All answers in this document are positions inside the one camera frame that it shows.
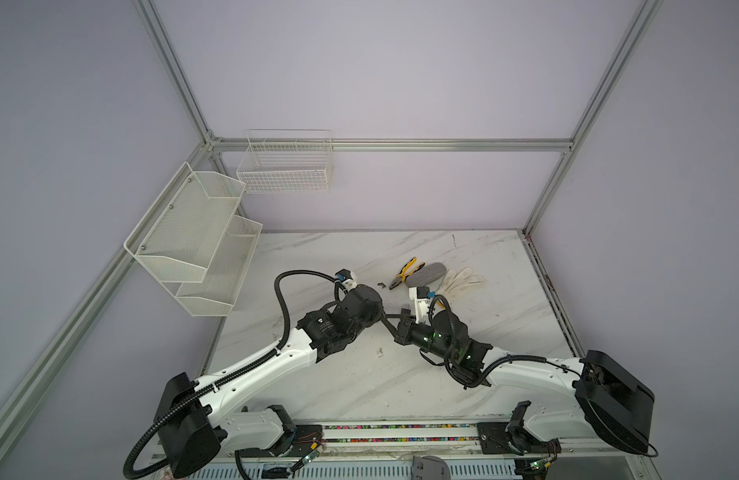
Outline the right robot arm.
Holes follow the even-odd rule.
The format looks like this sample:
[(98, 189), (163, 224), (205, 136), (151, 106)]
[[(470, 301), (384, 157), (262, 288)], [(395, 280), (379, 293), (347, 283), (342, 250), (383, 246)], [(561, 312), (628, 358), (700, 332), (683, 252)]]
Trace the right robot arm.
[(471, 338), (447, 310), (419, 321), (405, 309), (383, 324), (395, 342), (415, 346), (465, 390), (515, 386), (551, 396), (549, 403), (521, 400), (513, 408), (503, 436), (514, 454), (543, 447), (555, 455), (563, 439), (596, 437), (626, 454), (657, 456), (649, 442), (653, 392), (601, 351), (569, 359), (507, 352)]

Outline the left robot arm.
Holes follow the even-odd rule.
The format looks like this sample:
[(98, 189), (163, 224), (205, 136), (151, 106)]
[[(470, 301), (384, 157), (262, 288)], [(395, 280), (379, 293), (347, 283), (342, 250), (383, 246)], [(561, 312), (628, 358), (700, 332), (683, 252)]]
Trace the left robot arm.
[(232, 444), (277, 453), (291, 446), (294, 425), (280, 406), (267, 408), (259, 417), (264, 426), (275, 429), (274, 437), (260, 432), (246, 436), (231, 419), (259, 391), (345, 350), (363, 330), (385, 319), (381, 294), (341, 270), (317, 275), (332, 285), (333, 300), (293, 322), (280, 284), (305, 273), (289, 270), (273, 281), (284, 328), (275, 344), (225, 370), (195, 380), (181, 373), (167, 382), (153, 424), (124, 460), (124, 478), (140, 479), (163, 468), (176, 478), (189, 477)]

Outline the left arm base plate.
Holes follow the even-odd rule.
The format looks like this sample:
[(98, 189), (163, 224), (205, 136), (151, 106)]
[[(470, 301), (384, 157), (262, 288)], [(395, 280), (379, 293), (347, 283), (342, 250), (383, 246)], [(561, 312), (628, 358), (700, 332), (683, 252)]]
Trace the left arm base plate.
[(323, 428), (316, 424), (299, 424), (294, 429), (285, 430), (283, 436), (271, 445), (267, 452), (271, 457), (302, 457), (312, 444), (321, 444)]

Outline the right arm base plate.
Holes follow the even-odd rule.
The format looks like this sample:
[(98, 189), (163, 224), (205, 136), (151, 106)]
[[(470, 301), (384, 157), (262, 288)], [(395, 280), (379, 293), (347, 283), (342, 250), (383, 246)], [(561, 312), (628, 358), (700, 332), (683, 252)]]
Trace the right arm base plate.
[(561, 444), (557, 439), (540, 440), (525, 428), (525, 415), (531, 407), (529, 400), (517, 403), (509, 421), (477, 423), (477, 437), (481, 452), (489, 454), (559, 454)]

